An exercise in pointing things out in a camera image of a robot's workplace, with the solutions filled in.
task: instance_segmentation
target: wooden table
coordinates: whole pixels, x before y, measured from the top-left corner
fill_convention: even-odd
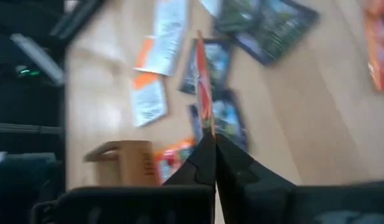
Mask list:
[[[273,67],[242,49],[234,52],[228,85],[248,128],[250,154],[296,184],[344,184],[384,179],[384,93],[373,89],[362,26],[363,0],[300,0],[320,23]],[[68,188],[93,185],[93,164],[82,157],[109,140],[150,140],[154,148],[192,135],[177,91],[201,29],[211,17],[190,1],[190,24],[176,73],[164,79],[169,114],[134,128],[129,78],[144,35],[151,34],[153,0],[110,0],[67,57]]]

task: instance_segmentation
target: green light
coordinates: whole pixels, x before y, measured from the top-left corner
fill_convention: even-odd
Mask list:
[[[40,74],[40,72],[37,72],[37,71],[34,71],[34,72],[31,72],[31,73],[30,73],[30,75],[33,75],[33,76],[34,76],[34,75],[39,75],[39,74]]]

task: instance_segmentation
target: table surface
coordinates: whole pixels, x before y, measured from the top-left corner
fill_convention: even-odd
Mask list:
[[[384,179],[384,93],[373,88],[362,25],[363,0],[299,0],[318,25],[282,61],[264,67],[236,48],[228,80],[248,129],[250,154],[296,184]],[[110,0],[68,52],[68,188],[95,183],[83,156],[110,140],[143,139],[155,149],[192,135],[179,92],[196,30],[210,37],[211,17],[190,1],[189,31],[173,77],[165,77],[169,113],[132,125],[129,79],[152,31],[153,0]]]

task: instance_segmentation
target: cardboard box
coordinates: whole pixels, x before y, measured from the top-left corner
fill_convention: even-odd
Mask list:
[[[96,162],[100,186],[157,186],[157,171],[149,141],[111,141],[84,157]]]

